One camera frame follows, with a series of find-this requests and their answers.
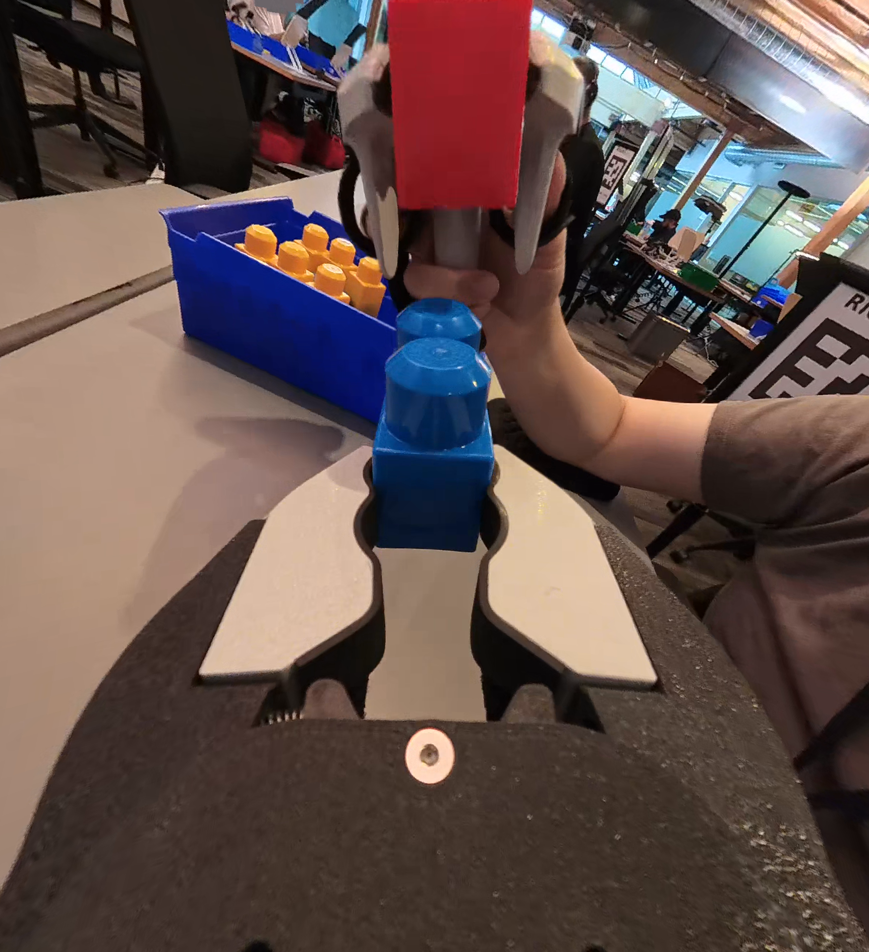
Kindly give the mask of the red bag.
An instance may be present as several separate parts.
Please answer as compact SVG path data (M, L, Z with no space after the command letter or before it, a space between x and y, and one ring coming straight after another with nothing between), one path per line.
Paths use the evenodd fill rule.
M339 171L345 166L346 149L340 136L326 131L320 122L311 121L306 125L302 158L313 167Z
M273 118L265 118L258 123L256 132L256 153L259 158L274 165L300 165L306 149L304 134L294 133Z

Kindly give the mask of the blue mega block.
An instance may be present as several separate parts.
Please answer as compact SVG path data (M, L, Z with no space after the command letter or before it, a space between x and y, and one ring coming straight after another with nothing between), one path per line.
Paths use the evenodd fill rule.
M449 299L398 316L372 450L381 548L476 550L495 468L482 330Z

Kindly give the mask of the grey trash can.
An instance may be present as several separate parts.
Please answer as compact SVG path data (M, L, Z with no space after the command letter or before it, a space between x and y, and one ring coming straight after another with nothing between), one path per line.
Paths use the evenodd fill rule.
M649 313L629 335L630 353L650 364L662 363L690 337L690 330L659 312Z

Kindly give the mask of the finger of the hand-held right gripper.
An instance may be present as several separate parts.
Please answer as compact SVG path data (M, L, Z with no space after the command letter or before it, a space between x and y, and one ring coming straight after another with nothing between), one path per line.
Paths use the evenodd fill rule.
M343 228L386 277L402 277L391 54L367 53L342 81L337 103L347 156L338 187Z
M583 76L573 59L549 37L528 41L519 184L512 214L514 263L520 274L532 267L539 246L553 234L544 225L556 156L577 129Z

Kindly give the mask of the black office chair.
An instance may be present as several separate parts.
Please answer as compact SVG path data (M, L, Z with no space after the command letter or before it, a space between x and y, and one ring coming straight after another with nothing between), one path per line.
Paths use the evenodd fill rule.
M145 116L165 181L194 194L249 188L250 117L222 1L125 2L143 63Z
M116 152L144 163L146 147L121 132L88 106L83 79L95 97L127 110L135 105L120 94L121 73L140 74L142 61L134 44L103 27L77 20L71 2L13 1L14 34L44 53L57 69L71 72L70 104L28 103L32 129L74 126L83 141L95 144L103 157L103 174L119 178Z

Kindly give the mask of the person's right hand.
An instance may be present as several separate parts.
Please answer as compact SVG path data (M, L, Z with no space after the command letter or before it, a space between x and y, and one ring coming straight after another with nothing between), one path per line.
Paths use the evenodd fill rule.
M567 231L536 250L530 270L516 268L514 248L491 224L479 235L477 265L447 268L436 264L433 226L427 225L409 248L407 292L416 300L452 299L480 320L488 360L501 373L524 363L543 348L562 321L559 291L566 269Z

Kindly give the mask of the blue plastic bin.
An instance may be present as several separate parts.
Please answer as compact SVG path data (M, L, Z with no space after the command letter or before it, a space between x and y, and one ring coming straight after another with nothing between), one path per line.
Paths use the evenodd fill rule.
M371 317L235 248L251 225L270 228L279 241L301 239L308 224L346 238L339 222L317 211L305 215L285 196L160 214L187 335L377 423L385 363L396 347L390 293Z
M235 51L269 70L298 82L323 82L337 86L341 75L330 59L305 46L286 47L282 42L250 30L238 22L227 21L230 42Z

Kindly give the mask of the black floor lamp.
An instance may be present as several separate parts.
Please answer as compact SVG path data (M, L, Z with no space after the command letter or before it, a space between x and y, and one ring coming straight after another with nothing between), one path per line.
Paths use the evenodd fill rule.
M801 206L809 199L806 189L788 181L754 190L715 245L729 284L755 292L791 261L809 239L801 218Z

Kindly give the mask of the orange three-stud mega block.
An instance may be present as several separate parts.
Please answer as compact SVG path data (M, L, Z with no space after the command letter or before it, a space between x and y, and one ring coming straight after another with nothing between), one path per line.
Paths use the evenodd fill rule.
M314 288L372 318L379 315L386 285L379 263L369 256L357 260L348 238L331 238L321 225L304 227L301 244L309 255L307 269Z
M285 241L268 227L251 225L234 247L337 302L350 303L347 288L355 265L355 245L344 237L331 238L320 224L309 222L300 238Z

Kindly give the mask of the red mega block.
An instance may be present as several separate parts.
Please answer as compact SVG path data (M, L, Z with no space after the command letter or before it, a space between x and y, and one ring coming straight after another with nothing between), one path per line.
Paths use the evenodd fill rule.
M531 16L529 1L389 3L400 208L514 206Z

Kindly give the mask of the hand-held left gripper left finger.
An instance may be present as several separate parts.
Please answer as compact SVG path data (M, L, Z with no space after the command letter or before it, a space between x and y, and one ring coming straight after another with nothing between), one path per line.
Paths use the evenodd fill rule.
M357 526L370 448L287 494L266 517L198 670L207 684L282 681L383 616L381 569Z

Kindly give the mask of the black swivel chair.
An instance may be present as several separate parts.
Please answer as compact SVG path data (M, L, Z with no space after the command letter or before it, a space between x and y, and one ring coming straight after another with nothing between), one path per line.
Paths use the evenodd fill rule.
M728 539L714 543L693 544L671 551L668 557L674 564L684 565L692 556L702 552L728 553L741 562L746 562L753 557L756 549L756 535L750 524L710 510L706 506L687 504L683 501L669 501L666 507L675 517L646 546L645 553L651 560L656 560L663 552L670 549L676 540L693 530L702 519L712 520L720 528L726 530Z

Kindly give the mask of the black wrist rest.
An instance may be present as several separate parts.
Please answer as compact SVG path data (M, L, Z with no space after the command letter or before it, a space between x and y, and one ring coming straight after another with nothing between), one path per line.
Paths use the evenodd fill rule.
M620 494L621 487L617 483L558 460L536 446L505 398L488 401L488 418L496 446L502 446L561 489L599 503L610 503Z

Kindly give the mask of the brown cardboard box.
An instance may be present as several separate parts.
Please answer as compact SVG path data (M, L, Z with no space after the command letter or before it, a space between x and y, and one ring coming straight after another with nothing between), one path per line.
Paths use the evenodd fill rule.
M681 404L702 403L707 396L697 372L672 358L656 363L632 393L636 399Z

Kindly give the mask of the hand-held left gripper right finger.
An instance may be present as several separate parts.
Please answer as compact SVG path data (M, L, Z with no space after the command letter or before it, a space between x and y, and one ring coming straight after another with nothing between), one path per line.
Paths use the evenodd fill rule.
M499 532L481 566L488 622L582 685L650 690L658 676L609 564L595 510L496 446Z

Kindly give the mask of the black framed marker sign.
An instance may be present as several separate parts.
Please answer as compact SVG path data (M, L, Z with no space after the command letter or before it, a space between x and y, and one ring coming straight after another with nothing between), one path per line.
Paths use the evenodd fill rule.
M805 257L796 292L801 300L710 402L869 395L869 270Z

